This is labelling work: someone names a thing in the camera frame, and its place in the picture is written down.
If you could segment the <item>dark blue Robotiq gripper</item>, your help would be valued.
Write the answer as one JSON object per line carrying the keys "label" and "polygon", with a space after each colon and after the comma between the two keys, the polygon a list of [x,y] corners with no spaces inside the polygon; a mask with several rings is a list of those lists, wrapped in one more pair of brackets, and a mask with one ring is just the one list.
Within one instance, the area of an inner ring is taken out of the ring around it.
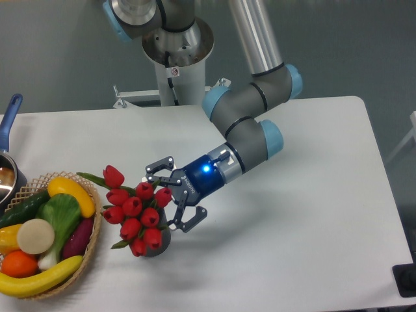
{"label": "dark blue Robotiq gripper", "polygon": [[[186,166],[174,170],[174,158],[167,156],[146,166],[144,181],[168,187],[177,204],[173,218],[167,221],[170,230],[188,233],[207,217],[207,209],[197,205],[202,199],[225,185],[223,177],[208,155],[192,161]],[[168,170],[170,177],[157,176],[158,172]],[[195,206],[186,213],[189,206]]]}

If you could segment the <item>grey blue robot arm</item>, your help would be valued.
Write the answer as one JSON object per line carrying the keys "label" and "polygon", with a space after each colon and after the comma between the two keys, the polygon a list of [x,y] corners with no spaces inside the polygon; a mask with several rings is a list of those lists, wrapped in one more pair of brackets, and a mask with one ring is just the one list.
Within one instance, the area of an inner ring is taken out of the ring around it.
{"label": "grey blue robot arm", "polygon": [[213,32],[195,15],[193,1],[105,1],[104,12],[123,41],[142,40],[155,67],[163,106],[201,105],[224,143],[182,168],[167,157],[146,168],[146,181],[172,191],[177,206],[168,225],[184,232],[207,211],[202,199],[273,157],[283,148],[278,127],[257,117],[295,98],[303,88],[298,70],[284,63],[262,1],[228,3],[252,75],[234,92],[227,83],[209,88],[205,62]]}

